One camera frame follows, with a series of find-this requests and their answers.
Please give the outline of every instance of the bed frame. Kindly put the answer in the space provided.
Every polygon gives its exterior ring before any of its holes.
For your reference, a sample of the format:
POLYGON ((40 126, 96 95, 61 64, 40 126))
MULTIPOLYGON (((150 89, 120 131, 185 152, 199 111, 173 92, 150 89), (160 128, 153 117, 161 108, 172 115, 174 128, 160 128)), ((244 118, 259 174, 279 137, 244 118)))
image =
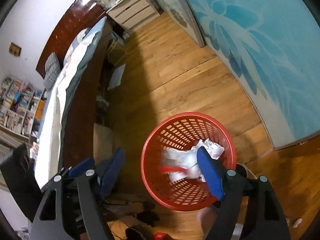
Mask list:
MULTIPOLYGON (((106 15, 105 10, 94 0, 76 0, 51 33, 40 56, 36 71, 44 78, 44 65, 52 52, 57 54, 62 68, 63 59, 76 35, 82 29, 94 26, 106 15)), ((67 116, 59 169, 75 166, 87 157, 93 157, 94 106, 105 52, 112 32, 111 25, 111 19, 107 19, 97 49, 74 94, 67 116)))

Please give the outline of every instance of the drawer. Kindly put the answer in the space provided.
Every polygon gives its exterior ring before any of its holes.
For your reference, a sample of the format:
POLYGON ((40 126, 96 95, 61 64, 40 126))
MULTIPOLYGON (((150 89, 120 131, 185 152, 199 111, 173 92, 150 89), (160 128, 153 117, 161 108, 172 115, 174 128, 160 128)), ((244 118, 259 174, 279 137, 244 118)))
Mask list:
POLYGON ((122 0, 110 12, 108 12, 108 14, 112 18, 116 18, 120 13, 137 1, 139 0, 122 0))
POLYGON ((150 4, 147 0, 141 0, 136 4, 132 5, 128 9, 124 10, 118 17, 114 18, 118 23, 123 23, 129 19, 132 15, 135 15, 138 11, 141 11, 145 7, 148 7, 150 4))
POLYGON ((137 13, 135 16, 124 22, 122 25, 124 28, 129 30, 131 27, 135 26, 137 23, 142 21, 144 18, 148 17, 149 15, 153 14, 155 10, 152 6, 145 8, 143 11, 137 13))

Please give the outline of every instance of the bookshelf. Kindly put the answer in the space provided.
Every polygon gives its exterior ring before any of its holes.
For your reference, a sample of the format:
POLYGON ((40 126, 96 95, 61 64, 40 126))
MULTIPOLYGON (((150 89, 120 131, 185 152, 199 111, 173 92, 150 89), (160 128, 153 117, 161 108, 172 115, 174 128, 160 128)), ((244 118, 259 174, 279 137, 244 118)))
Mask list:
POLYGON ((27 82, 5 78, 0 89, 0 130, 25 142, 35 141, 33 128, 40 124, 43 96, 44 91, 35 90, 27 82))

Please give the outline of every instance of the dresser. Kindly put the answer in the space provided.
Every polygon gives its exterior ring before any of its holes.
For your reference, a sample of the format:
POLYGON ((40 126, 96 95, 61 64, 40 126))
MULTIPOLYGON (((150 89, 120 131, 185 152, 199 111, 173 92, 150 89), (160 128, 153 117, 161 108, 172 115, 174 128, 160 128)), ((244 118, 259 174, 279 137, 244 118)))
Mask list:
POLYGON ((107 14, 129 33, 160 16, 148 0, 120 0, 107 14))

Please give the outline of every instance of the silver screw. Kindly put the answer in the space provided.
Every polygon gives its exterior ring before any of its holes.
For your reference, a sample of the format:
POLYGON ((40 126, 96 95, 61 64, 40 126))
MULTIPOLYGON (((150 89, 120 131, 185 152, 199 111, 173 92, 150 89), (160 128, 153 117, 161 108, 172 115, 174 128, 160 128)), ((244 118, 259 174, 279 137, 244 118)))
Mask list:
POLYGON ((85 172, 85 174, 86 174, 87 176, 92 176, 92 175, 94 174, 94 170, 87 170, 87 171, 85 172))
POLYGON ((234 170, 228 170, 228 171, 227 171, 227 174, 228 174, 229 176, 235 176, 235 175, 236 175, 236 172, 235 172, 234 170))
POLYGON ((53 178, 53 180, 54 180, 55 182, 58 182, 58 181, 61 180, 61 176, 60 176, 60 175, 57 175, 57 176, 55 176, 55 177, 53 178))
POLYGON ((267 182, 268 181, 268 179, 267 179, 267 177, 266 176, 260 176, 260 180, 262 181, 262 182, 267 182))

